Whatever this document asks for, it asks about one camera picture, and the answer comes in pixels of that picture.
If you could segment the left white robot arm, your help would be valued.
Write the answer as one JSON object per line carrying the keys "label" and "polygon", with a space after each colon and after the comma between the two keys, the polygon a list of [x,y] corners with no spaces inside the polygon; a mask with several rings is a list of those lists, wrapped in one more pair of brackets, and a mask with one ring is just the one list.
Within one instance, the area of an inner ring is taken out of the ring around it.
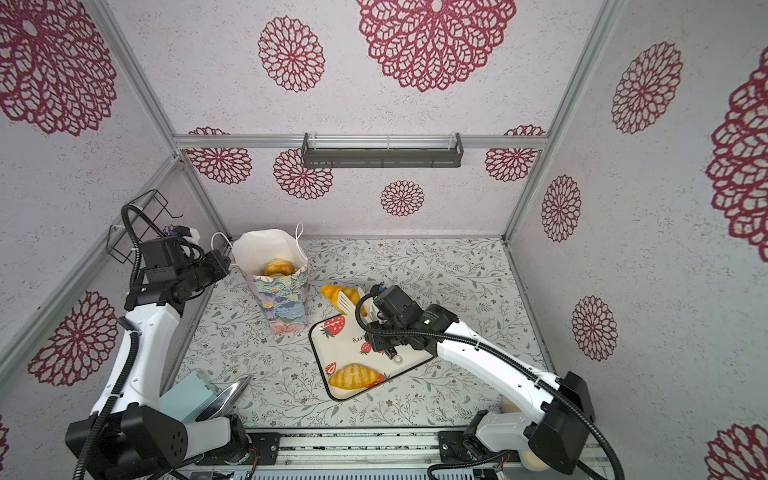
{"label": "left white robot arm", "polygon": [[224,279],[230,259],[218,250],[190,259],[138,248],[145,263],[129,283],[124,335],[107,386],[85,420],[71,423],[65,444],[76,457],[75,479],[162,476],[205,457],[237,461],[250,438],[234,414],[184,423],[160,409],[162,369],[185,304]]}

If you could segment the striped oval bread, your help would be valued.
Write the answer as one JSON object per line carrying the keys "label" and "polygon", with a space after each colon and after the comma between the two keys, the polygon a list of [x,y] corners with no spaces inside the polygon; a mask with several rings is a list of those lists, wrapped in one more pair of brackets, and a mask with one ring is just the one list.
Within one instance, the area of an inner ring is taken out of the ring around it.
{"label": "striped oval bread", "polygon": [[286,259],[275,258],[264,269],[264,275],[269,277],[291,276],[296,271],[294,265]]}

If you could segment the steel tongs with cream tips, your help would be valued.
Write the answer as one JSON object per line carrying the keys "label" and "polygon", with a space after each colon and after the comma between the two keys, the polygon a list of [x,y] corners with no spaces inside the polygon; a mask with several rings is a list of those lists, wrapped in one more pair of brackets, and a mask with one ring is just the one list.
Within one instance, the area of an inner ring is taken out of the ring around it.
{"label": "steel tongs with cream tips", "polygon": [[[336,307],[342,314],[353,316],[357,304],[350,299],[343,290],[340,290],[337,294]],[[360,309],[360,316],[365,324],[372,324],[379,321],[378,310],[375,308],[372,299],[368,299],[363,303],[363,306]]]}

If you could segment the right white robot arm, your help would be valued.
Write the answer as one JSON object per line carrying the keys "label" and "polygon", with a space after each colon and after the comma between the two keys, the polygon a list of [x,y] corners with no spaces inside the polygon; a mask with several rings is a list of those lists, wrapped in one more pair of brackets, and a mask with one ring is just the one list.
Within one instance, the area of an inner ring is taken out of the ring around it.
{"label": "right white robot arm", "polygon": [[596,420],[586,381],[573,372],[560,377],[535,368],[488,343],[453,312],[433,304],[421,309],[382,307],[367,321],[358,306],[355,319],[376,351],[399,345],[425,350],[454,363],[494,387],[518,408],[516,413],[481,414],[468,434],[488,452],[516,450],[535,455],[547,467],[570,475]]}

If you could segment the floral paper bag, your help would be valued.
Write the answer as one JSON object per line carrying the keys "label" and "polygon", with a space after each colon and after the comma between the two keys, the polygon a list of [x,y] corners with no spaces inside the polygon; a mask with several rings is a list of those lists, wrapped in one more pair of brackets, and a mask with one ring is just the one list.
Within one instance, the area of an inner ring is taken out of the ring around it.
{"label": "floral paper bag", "polygon": [[[306,302],[309,294],[309,261],[299,240],[304,225],[293,232],[281,229],[249,231],[232,241],[216,232],[211,247],[226,246],[232,267],[240,272],[264,313],[276,337],[298,333],[308,326]],[[266,265],[275,258],[289,260],[296,271],[291,276],[264,275]]]}

